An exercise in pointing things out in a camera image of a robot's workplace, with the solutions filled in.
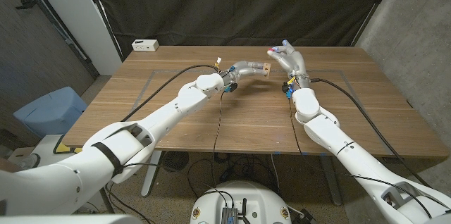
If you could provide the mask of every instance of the metal stand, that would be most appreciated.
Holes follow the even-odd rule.
[[[100,189],[100,195],[101,195],[101,198],[104,200],[106,210],[108,210],[109,213],[114,213],[113,207],[111,206],[111,203],[108,200],[108,197],[106,196],[105,188],[102,187]]]
[[[150,163],[159,164],[161,158],[161,151],[154,151],[150,157]],[[141,195],[147,197],[150,194],[152,185],[154,184],[158,167],[149,166],[147,168],[146,178],[142,184]]]
[[[337,177],[335,176],[333,170],[332,156],[320,156],[319,160],[325,170],[324,175],[326,175],[327,183],[329,185],[332,203],[336,206],[341,206],[343,204],[343,200],[341,198],[340,190],[338,189]]]

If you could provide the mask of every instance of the white power strip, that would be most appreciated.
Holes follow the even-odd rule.
[[[159,44],[155,39],[136,39],[132,46],[133,51],[156,51]]]

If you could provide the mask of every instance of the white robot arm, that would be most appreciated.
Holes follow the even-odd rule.
[[[183,117],[201,109],[212,94],[232,91],[241,77],[266,75],[262,67],[263,63],[240,61],[228,71],[200,75],[146,118],[98,131],[79,154],[17,173],[0,170],[0,215],[73,213],[110,180],[128,179],[140,165],[123,166],[145,162],[159,140]]]
[[[444,215],[449,212],[446,206],[451,206],[451,198],[392,173],[340,129],[337,118],[319,105],[314,91],[309,88],[301,53],[295,51],[285,40],[283,46],[273,47],[268,51],[268,55],[286,69],[289,78],[294,78],[289,91],[293,91],[296,120],[304,125],[306,133],[313,141],[338,158],[390,223],[427,223],[439,216],[450,217],[450,214]],[[431,216],[428,216],[412,196],[390,184],[410,192]]]

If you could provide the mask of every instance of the cable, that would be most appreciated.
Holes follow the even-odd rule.
[[[221,195],[221,197],[223,197],[224,202],[225,202],[225,204],[226,204],[225,207],[227,208],[227,200],[226,200],[226,198],[224,197],[224,195],[223,195],[221,192],[219,192],[216,188],[213,188],[212,186],[206,184],[205,182],[203,182],[203,184],[206,185],[206,186],[208,186],[208,187],[210,187],[210,188],[212,188],[212,189],[214,189],[216,192],[218,192],[218,193]]]
[[[97,213],[100,213],[100,210],[93,203],[86,202],[86,204],[90,204],[91,206],[93,206],[97,210]]]
[[[343,94],[346,94],[347,97],[349,97],[352,102],[355,104],[355,106],[359,109],[359,111],[362,113],[362,115],[365,117],[365,119],[368,121],[368,123],[372,126],[372,128],[374,129],[374,131],[376,131],[376,134],[380,137],[380,139],[384,142],[384,144],[389,148],[389,150],[391,152],[393,152],[394,155],[396,155],[396,157],[401,161],[401,163],[406,167],[406,169],[414,176],[418,179],[418,181],[420,181],[423,185],[432,188],[432,186],[430,186],[423,178],[421,178],[418,174],[416,174],[412,169],[409,168],[409,166],[407,166],[407,164],[405,163],[404,159],[396,152],[396,150],[390,145],[390,143],[388,143],[388,141],[385,139],[385,137],[381,134],[381,132],[379,132],[378,128],[376,127],[376,125],[374,125],[373,121],[370,119],[370,117],[368,116],[368,114],[366,114],[365,110],[360,106],[360,104],[356,101],[356,99],[350,95],[350,93],[346,92],[346,90],[344,90],[343,88],[341,88],[340,86],[334,84],[333,82],[330,82],[328,80],[324,80],[324,79],[320,79],[320,78],[314,78],[314,79],[310,79],[310,82],[325,82],[331,86],[333,86],[334,88],[340,90]]]
[[[280,191],[280,183],[279,183],[279,176],[277,175],[277,170],[276,170],[276,165],[274,164],[274,158],[273,158],[273,154],[271,154],[271,161],[273,162],[273,167],[274,167],[274,173],[276,173],[276,179],[277,179],[277,188]]]
[[[229,164],[226,170],[229,170],[231,174],[235,175],[238,178],[249,179],[251,181],[258,182],[261,185],[270,187],[275,193],[277,193],[280,196],[280,190],[278,189],[278,186],[276,184],[277,183],[276,176],[273,174],[273,171],[269,168],[269,166],[265,165],[260,158],[248,157],[246,154],[238,154],[233,157],[238,157],[238,160],[236,161],[230,160],[232,165]],[[247,163],[240,163],[241,160],[247,160]],[[241,170],[242,174],[235,172],[235,166],[242,166]],[[257,179],[255,174],[259,172],[254,172],[255,170],[254,167],[258,166],[263,167],[264,170],[268,173],[268,179],[266,178],[264,178],[263,180]]]
[[[187,176],[188,176],[188,185],[190,186],[192,193],[194,193],[194,195],[196,196],[196,200],[197,200],[199,197],[197,196],[197,193],[196,193],[196,191],[194,190],[194,187],[191,185],[190,171],[191,171],[191,168],[192,168],[196,163],[199,163],[199,162],[201,162],[201,161],[208,161],[208,162],[210,163],[210,168],[213,167],[213,164],[211,164],[211,161],[210,161],[209,159],[203,158],[203,159],[200,159],[200,160],[198,160],[198,161],[195,161],[193,164],[191,164],[190,168],[188,168],[188,174],[187,174]]]
[[[430,197],[430,196],[428,196],[428,195],[423,195],[423,196],[427,197],[428,199],[434,201],[434,202],[437,203],[437,204],[442,205],[443,207],[446,207],[448,210],[451,210],[448,206],[446,206],[444,203],[438,201],[437,199],[434,199],[433,197]]]
[[[189,66],[183,70],[181,70],[180,72],[178,72],[176,75],[174,75],[171,79],[169,79],[167,82],[165,82],[164,84],[162,84],[160,86],[160,88],[158,88],[149,98],[147,98],[145,101],[142,102],[142,104],[140,104],[138,107],[136,107],[133,111],[131,111],[126,117],[124,117],[124,119],[121,120],[121,122],[125,122],[127,119],[129,119],[131,116],[133,116],[133,114],[135,114],[140,108],[142,108],[147,102],[149,102],[152,98],[154,98],[156,96],[156,94],[158,94],[167,84],[169,84],[169,82],[173,81],[174,79],[176,79],[178,76],[180,76],[182,73],[188,71],[189,69],[193,69],[193,68],[199,68],[199,67],[210,67],[213,68],[217,73],[219,73],[219,69],[216,66],[212,66],[212,65],[195,65],[195,66]]]
[[[300,148],[300,146],[299,146],[299,142],[297,141],[297,135],[296,135],[295,124],[293,123],[293,118],[292,118],[293,115],[292,115],[292,109],[291,109],[291,101],[290,101],[289,99],[288,99],[288,105],[290,106],[290,121],[291,121],[291,126],[293,127],[293,133],[295,134],[296,145],[297,145],[297,148],[299,149],[299,153],[301,154],[301,156],[302,156],[302,158],[304,159],[305,163],[307,163],[307,164],[308,164],[311,168],[313,168],[313,169],[320,170],[320,171],[322,171],[322,172],[330,172],[330,171],[326,171],[326,170],[324,170],[324,169],[322,169],[322,168],[317,168],[317,167],[313,166],[312,164],[310,164],[310,162],[308,162],[308,161],[305,159],[305,156],[304,156],[304,154],[302,154],[301,148]],[[423,205],[423,204],[422,204],[422,203],[421,203],[421,202],[420,202],[420,201],[419,201],[412,193],[408,192],[406,189],[404,189],[404,188],[402,188],[402,187],[399,187],[399,186],[397,186],[397,185],[394,185],[394,184],[389,183],[389,182],[386,182],[386,181],[377,180],[377,179],[374,179],[374,178],[366,178],[366,177],[360,176],[360,175],[342,174],[342,173],[337,173],[337,172],[333,172],[333,171],[332,171],[332,173],[335,173],[335,174],[341,175],[341,176],[351,177],[351,178],[360,178],[360,179],[370,180],[370,181],[374,181],[374,182],[381,182],[381,183],[383,183],[383,184],[390,185],[390,186],[392,186],[392,187],[395,187],[395,188],[397,188],[397,189],[400,189],[400,190],[402,190],[403,192],[407,193],[409,196],[411,196],[412,199],[415,200],[415,201],[423,208],[423,210],[426,212],[426,214],[428,215],[428,217],[429,217],[429,218],[432,218],[432,216],[431,216],[431,214],[429,213],[428,209],[426,209],[426,207],[425,207],[425,206],[424,206],[424,205]]]
[[[291,207],[291,206],[288,206],[288,205],[287,205],[287,207],[288,207],[289,209],[291,209],[292,211],[295,211],[296,213],[301,214],[302,216],[304,216],[304,214],[303,214],[301,211],[296,210],[295,208],[293,208],[293,207]]]
[[[134,211],[135,213],[137,213],[139,216],[141,216],[141,218],[143,218],[144,220],[146,220],[146,222],[147,222],[148,224],[151,224],[151,223],[155,224],[155,222],[154,222],[153,220],[150,220],[150,219],[146,218],[146,216],[142,215],[139,211],[137,211],[136,209],[134,209],[134,208],[131,207],[131,206],[128,206],[126,203],[122,202],[122,201],[121,201],[121,200],[120,200],[113,192],[111,192],[111,190],[108,189],[107,186],[105,186],[105,189],[106,189],[106,191],[107,191],[111,196],[113,196],[114,199],[116,199],[117,201],[119,201],[119,203],[121,203],[123,206],[125,206],[125,207],[127,207],[128,209],[130,209],[130,210]]]
[[[113,185],[114,185],[114,182],[111,183],[110,191],[111,191],[111,189],[113,188]],[[124,209],[122,209],[121,207],[117,206],[117,205],[113,202],[113,200],[111,199],[111,194],[108,194],[108,198],[109,198],[111,204],[112,204],[114,207],[116,207],[117,209],[121,210],[124,214],[126,214],[126,212],[124,211]]]
[[[213,145],[213,165],[212,165],[212,168],[211,168],[211,176],[213,177],[214,187],[216,187],[216,179],[215,179],[215,177],[214,177],[214,174],[215,174],[215,172],[214,172],[214,163],[215,163],[215,161],[214,161],[214,151],[215,151],[215,148],[216,148],[216,141],[218,140],[218,136],[219,136],[219,128],[221,128],[221,114],[222,114],[222,112],[223,112],[223,95],[224,95],[224,93],[225,93],[225,92],[223,92],[223,93],[221,94],[221,99],[220,99],[220,101],[219,101],[219,120],[218,120],[218,129],[217,129],[217,131],[216,131],[216,138],[214,139],[214,145]]]
[[[177,170],[177,169],[165,166],[165,165],[153,164],[153,163],[130,163],[130,164],[127,164],[127,165],[124,165],[124,166],[120,167],[118,170],[123,170],[124,168],[130,167],[130,166],[135,166],[135,165],[145,165],[145,166],[153,166],[153,167],[165,168],[165,169],[169,169],[170,171],[173,171],[173,172],[179,172],[179,173],[184,174],[180,170]]]
[[[205,196],[205,195],[207,195],[207,194],[216,193],[216,192],[227,194],[227,195],[232,199],[232,208],[235,207],[235,201],[233,200],[232,195],[230,195],[228,192],[218,191],[218,190],[216,190],[216,191],[211,191],[211,192],[205,192],[205,193],[203,193],[203,194],[201,195],[201,197],[202,197],[202,196]]]

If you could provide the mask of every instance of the black backdrop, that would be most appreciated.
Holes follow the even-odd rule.
[[[124,56],[161,45],[349,46],[375,0],[101,0]]]

